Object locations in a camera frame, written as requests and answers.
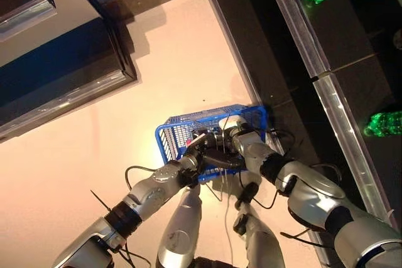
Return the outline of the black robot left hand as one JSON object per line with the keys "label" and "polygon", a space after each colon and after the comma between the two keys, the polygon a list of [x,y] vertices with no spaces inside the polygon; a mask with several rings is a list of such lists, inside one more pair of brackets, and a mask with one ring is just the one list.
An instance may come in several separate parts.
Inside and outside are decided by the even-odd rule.
{"label": "black robot left hand", "polygon": [[188,148],[184,156],[195,159],[198,172],[204,172],[209,166],[223,169],[239,169],[244,167],[244,160],[220,150],[199,150]]}

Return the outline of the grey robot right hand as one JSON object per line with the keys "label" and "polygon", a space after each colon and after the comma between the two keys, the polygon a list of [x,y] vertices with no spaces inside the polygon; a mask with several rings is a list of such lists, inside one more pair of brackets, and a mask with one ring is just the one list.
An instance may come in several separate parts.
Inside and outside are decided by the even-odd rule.
{"label": "grey robot right hand", "polygon": [[227,154],[237,154],[231,137],[227,136],[222,130],[214,129],[205,134],[205,139],[202,143],[205,149],[216,149]]}

